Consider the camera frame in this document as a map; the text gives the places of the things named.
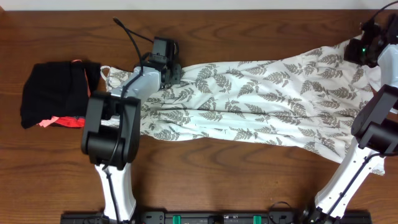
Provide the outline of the white fern print garment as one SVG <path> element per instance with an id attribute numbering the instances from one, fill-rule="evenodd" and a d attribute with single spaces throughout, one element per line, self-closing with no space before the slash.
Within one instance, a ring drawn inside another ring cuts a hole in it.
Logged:
<path id="1" fill-rule="evenodd" d="M 281 60 L 211 62 L 141 106 L 141 134 L 297 146 L 342 162 L 354 118 L 381 87 L 380 69 L 343 60 L 347 44 Z"/>

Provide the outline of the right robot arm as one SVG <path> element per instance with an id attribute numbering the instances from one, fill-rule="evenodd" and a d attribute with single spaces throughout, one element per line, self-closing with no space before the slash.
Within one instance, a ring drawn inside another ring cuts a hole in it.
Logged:
<path id="1" fill-rule="evenodd" d="M 397 112 L 397 14 L 388 17 L 385 27 L 372 17 L 361 30 L 362 37 L 346 47 L 344 60 L 379 67 L 381 87 L 355 117 L 348 154 L 299 223 L 371 223 L 369 212 L 347 212 L 347 204 L 378 164 L 397 155 L 397 121 L 387 117 Z"/>

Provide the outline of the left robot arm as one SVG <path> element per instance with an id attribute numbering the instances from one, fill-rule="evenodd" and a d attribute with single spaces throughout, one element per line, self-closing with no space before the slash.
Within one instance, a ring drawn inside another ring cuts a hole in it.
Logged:
<path id="1" fill-rule="evenodd" d="M 131 165 L 139 148 L 141 104 L 159 90 L 180 83 L 179 46 L 156 37 L 130 77 L 109 92 L 90 96 L 81 150 L 100 176 L 105 208 L 98 223 L 130 223 L 136 208 Z"/>

